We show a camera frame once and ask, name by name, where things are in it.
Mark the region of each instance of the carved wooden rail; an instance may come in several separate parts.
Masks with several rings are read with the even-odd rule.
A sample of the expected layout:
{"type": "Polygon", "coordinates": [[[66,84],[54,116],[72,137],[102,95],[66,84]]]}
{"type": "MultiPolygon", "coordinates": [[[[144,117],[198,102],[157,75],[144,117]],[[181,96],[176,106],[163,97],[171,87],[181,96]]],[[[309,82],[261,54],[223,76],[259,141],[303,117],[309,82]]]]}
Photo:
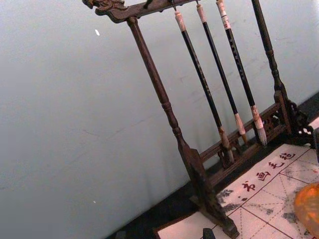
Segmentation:
{"type": "MultiPolygon", "coordinates": [[[[176,6],[182,6],[185,3],[195,0],[174,0],[176,6]]],[[[132,6],[124,6],[122,0],[82,0],[89,8],[96,6],[95,13],[99,16],[107,15],[115,23],[126,21],[130,17],[140,18],[154,12],[162,12],[165,9],[173,7],[167,0],[153,0],[148,8],[144,8],[146,2],[132,6]]]]}

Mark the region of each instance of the grey wall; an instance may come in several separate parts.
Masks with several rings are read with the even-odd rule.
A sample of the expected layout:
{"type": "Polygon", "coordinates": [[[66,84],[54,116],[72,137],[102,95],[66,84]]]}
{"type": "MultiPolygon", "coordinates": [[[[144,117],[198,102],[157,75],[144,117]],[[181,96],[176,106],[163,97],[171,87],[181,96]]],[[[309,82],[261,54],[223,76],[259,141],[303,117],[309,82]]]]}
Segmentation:
{"type": "MultiPolygon", "coordinates": [[[[301,103],[319,91],[319,3],[261,2],[282,80],[301,103]]],[[[251,114],[217,7],[203,5],[247,121],[251,114]]],[[[251,3],[226,6],[262,111],[273,102],[273,80],[251,3]]],[[[232,131],[195,3],[179,9],[232,131]]],[[[216,126],[172,9],[143,17],[140,27],[186,141],[205,150],[218,141],[216,126]]],[[[101,239],[188,180],[125,23],[96,16],[80,0],[3,1],[0,42],[0,238],[101,239]]]]}

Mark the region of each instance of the carved dragon head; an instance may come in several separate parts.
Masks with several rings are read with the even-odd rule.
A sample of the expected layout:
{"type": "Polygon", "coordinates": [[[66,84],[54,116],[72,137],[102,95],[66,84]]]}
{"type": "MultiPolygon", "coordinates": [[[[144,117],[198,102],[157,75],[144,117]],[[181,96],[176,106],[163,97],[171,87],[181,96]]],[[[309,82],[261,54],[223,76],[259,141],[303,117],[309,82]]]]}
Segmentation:
{"type": "Polygon", "coordinates": [[[127,9],[127,6],[124,6],[124,1],[122,0],[82,0],[82,2],[90,9],[92,9],[93,6],[96,6],[95,12],[97,15],[105,15],[112,9],[127,9]]]}

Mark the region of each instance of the wooden brush stand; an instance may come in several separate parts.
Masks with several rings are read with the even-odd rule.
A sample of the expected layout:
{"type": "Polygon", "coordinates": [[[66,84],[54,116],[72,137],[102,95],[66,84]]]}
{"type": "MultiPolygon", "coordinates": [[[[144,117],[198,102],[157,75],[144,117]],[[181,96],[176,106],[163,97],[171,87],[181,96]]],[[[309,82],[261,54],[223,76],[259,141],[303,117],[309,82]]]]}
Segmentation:
{"type": "MultiPolygon", "coordinates": [[[[178,6],[192,1],[194,0],[175,0],[174,4],[178,6]]],[[[228,135],[228,139],[233,149],[235,161],[231,163],[226,156],[225,148],[221,142],[212,145],[199,154],[196,149],[191,148],[184,140],[164,85],[162,84],[138,25],[138,18],[154,12],[162,12],[165,9],[173,7],[172,4],[167,0],[153,0],[148,8],[145,8],[145,3],[124,6],[124,2],[121,0],[83,0],[83,3],[89,8],[96,6],[95,12],[97,15],[107,15],[114,23],[127,22],[140,50],[161,106],[167,115],[169,125],[176,137],[178,150],[195,188],[198,202],[202,207],[201,210],[205,211],[215,224],[220,225],[229,237],[233,239],[236,238],[239,235],[238,230],[234,222],[225,215],[221,205],[218,203],[213,187],[244,164],[245,161],[258,153],[263,146],[259,142],[250,141],[248,147],[241,147],[239,144],[241,135],[237,130],[232,132],[228,135]],[[220,157],[223,168],[217,173],[208,176],[203,167],[203,163],[214,155],[220,157]]],[[[314,146],[312,136],[313,129],[308,126],[307,116],[300,112],[297,105],[288,99],[285,86],[280,80],[274,52],[259,2],[258,0],[252,0],[252,3],[275,83],[274,103],[260,113],[264,123],[267,141],[270,142],[275,138],[280,138],[280,136],[282,138],[282,135],[285,135],[285,138],[295,144],[310,143],[314,146]]],[[[246,131],[254,130],[256,132],[253,120],[245,123],[244,127],[246,131]]]]}

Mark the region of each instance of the orange object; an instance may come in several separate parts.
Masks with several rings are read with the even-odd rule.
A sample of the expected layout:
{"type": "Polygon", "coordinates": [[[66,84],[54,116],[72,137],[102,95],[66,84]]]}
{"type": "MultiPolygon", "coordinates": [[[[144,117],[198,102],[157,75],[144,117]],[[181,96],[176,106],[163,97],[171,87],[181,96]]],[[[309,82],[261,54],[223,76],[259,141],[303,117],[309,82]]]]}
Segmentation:
{"type": "Polygon", "coordinates": [[[295,214],[310,234],[319,238],[319,182],[300,190],[295,198],[295,214]]]}

